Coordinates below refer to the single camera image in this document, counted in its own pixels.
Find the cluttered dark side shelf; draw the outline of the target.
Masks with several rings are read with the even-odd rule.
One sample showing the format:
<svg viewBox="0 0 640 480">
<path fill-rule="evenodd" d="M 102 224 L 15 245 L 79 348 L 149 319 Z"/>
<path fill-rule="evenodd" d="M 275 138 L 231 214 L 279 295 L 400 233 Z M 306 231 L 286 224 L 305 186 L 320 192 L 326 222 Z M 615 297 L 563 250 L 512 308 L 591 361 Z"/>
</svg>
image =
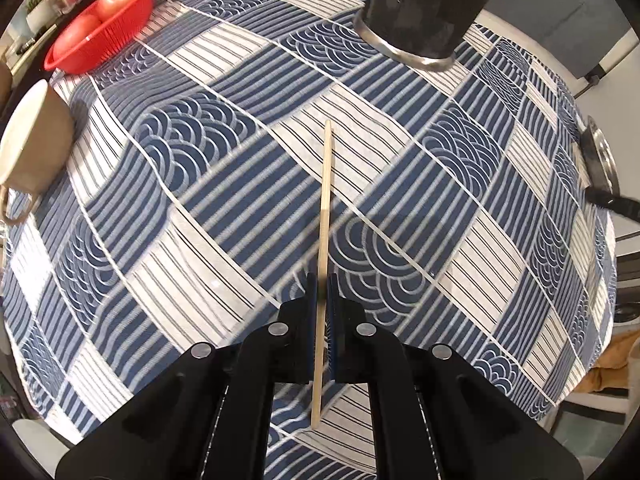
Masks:
<svg viewBox="0 0 640 480">
<path fill-rule="evenodd" d="M 2 28 L 1 62 L 16 89 L 46 42 L 63 28 L 62 21 L 90 0 L 22 0 Z"/>
</svg>

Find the red plastic fruit basket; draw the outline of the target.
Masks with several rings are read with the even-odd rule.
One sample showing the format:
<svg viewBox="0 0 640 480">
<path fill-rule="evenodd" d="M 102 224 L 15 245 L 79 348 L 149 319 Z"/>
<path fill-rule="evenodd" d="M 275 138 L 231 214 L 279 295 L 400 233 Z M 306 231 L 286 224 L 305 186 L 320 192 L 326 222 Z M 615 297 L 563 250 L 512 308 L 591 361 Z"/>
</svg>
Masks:
<svg viewBox="0 0 640 480">
<path fill-rule="evenodd" d="M 63 55 L 55 55 L 51 46 L 43 61 L 48 72 L 68 74 L 90 72 L 126 47 L 149 21 L 154 0 L 131 0 L 122 10 L 82 38 Z"/>
</svg>

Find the beige ceramic mug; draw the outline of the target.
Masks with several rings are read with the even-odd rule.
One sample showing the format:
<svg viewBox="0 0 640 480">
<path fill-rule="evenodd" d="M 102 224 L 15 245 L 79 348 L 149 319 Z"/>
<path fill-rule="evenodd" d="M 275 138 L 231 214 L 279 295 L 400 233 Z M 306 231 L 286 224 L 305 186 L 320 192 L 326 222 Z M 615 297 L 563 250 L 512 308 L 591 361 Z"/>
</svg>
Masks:
<svg viewBox="0 0 640 480">
<path fill-rule="evenodd" d="M 1 139 L 1 221 L 6 226 L 27 219 L 65 166 L 73 140 L 70 108 L 46 80 L 38 80 L 15 107 Z M 29 196 L 15 218 L 8 213 L 11 190 Z"/>
</svg>

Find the lone wooden chopstick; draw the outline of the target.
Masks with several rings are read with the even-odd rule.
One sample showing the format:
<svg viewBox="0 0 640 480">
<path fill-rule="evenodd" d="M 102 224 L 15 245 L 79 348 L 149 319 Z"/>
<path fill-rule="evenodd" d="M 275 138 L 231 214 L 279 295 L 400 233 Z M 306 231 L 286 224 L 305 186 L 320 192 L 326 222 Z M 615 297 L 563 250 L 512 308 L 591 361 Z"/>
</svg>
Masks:
<svg viewBox="0 0 640 480">
<path fill-rule="evenodd" d="M 327 119 L 324 125 L 324 142 L 321 174 L 321 196 L 319 214 L 318 245 L 318 292 L 316 326 L 314 326 L 314 378 L 312 378 L 312 396 L 310 423 L 312 429 L 318 429 L 321 422 L 322 388 L 324 367 L 324 336 L 326 336 L 326 282 L 329 275 L 329 244 L 332 188 L 332 122 Z"/>
</svg>

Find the black cylindrical utensil holder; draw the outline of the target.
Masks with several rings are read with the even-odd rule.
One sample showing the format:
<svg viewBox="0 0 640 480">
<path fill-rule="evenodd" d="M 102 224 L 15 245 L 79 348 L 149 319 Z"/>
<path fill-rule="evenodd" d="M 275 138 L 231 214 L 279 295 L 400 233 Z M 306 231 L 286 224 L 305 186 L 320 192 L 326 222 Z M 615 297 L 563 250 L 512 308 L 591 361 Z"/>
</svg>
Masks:
<svg viewBox="0 0 640 480">
<path fill-rule="evenodd" d="M 367 0 L 355 32 L 378 52 L 427 72 L 454 64 L 454 49 L 488 0 Z"/>
</svg>

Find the blue white patterned tablecloth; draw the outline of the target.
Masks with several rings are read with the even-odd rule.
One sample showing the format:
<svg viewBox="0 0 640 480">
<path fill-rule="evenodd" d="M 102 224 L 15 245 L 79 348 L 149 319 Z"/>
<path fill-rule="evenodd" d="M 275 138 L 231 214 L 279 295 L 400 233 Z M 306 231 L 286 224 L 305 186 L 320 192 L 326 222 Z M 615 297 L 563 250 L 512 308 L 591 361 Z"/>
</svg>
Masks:
<svg viewBox="0 0 640 480">
<path fill-rule="evenodd" d="M 53 75 L 75 143 L 1 289 L 43 477 L 192 344 L 302 291 L 326 139 L 330 265 L 371 323 L 448 344 L 533 419 L 608 346 L 614 226 L 559 64 L 483 13 L 449 70 L 415 70 L 356 34 L 363 3 L 155 0 L 111 61 Z"/>
</svg>

